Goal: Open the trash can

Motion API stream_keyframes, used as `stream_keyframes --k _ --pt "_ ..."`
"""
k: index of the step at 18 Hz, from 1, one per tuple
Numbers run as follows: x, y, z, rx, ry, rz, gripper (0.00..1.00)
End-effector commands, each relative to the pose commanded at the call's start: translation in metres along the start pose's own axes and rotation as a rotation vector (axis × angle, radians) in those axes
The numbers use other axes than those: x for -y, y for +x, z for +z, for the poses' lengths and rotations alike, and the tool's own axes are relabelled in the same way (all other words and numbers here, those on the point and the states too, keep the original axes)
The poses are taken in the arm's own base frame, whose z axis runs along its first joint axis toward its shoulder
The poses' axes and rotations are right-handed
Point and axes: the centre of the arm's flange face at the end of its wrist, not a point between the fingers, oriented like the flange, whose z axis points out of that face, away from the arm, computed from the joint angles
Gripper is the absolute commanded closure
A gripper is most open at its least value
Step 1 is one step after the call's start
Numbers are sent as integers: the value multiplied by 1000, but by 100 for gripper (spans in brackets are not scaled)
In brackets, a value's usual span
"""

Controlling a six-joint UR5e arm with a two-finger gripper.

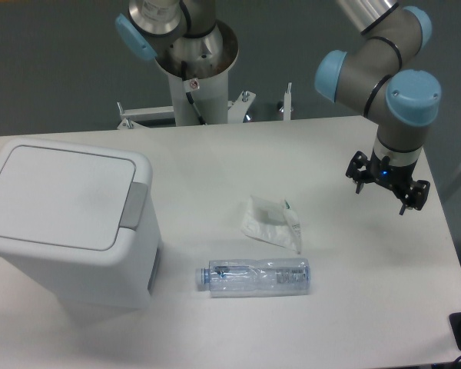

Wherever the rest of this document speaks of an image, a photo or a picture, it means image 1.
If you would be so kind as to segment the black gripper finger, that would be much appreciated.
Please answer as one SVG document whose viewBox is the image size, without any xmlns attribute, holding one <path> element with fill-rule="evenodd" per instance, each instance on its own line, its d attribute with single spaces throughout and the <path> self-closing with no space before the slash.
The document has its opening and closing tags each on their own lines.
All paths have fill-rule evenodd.
<svg viewBox="0 0 461 369">
<path fill-rule="evenodd" d="M 393 189 L 395 196 L 401 201 L 399 215 L 406 210 L 421 211 L 425 205 L 430 190 L 430 182 L 426 180 L 411 181 Z"/>
<path fill-rule="evenodd" d="M 356 193 L 359 194 L 365 184 L 370 183 L 370 161 L 367 156 L 357 151 L 347 166 L 346 176 L 353 180 L 356 185 Z"/>
</svg>

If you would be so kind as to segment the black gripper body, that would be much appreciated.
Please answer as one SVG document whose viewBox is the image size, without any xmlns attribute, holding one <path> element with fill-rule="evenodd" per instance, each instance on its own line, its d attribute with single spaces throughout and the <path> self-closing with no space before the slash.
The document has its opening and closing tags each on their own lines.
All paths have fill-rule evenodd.
<svg viewBox="0 0 461 369">
<path fill-rule="evenodd" d="M 370 182 L 392 192 L 406 192 L 413 189 L 413 171 L 420 151 L 398 152 L 385 148 L 374 148 L 368 172 Z"/>
</svg>

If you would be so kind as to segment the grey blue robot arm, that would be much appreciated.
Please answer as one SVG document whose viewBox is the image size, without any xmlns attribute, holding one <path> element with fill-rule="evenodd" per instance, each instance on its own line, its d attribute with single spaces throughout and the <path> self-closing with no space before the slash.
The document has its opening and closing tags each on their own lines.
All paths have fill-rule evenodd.
<svg viewBox="0 0 461 369">
<path fill-rule="evenodd" d="M 442 91 L 430 73 L 406 67 L 429 41 L 428 15 L 396 1 L 341 1 L 340 7 L 365 42 L 353 54 L 334 50 L 319 64 L 316 91 L 377 124 L 371 155 L 357 152 L 346 175 L 358 188 L 374 183 L 420 210 L 428 181 L 413 171 Z M 237 37 L 217 19 L 212 1 L 132 1 L 115 19 L 125 45 L 166 74 L 177 125 L 244 121 L 254 96 L 228 99 L 228 73 L 238 56 Z"/>
</svg>

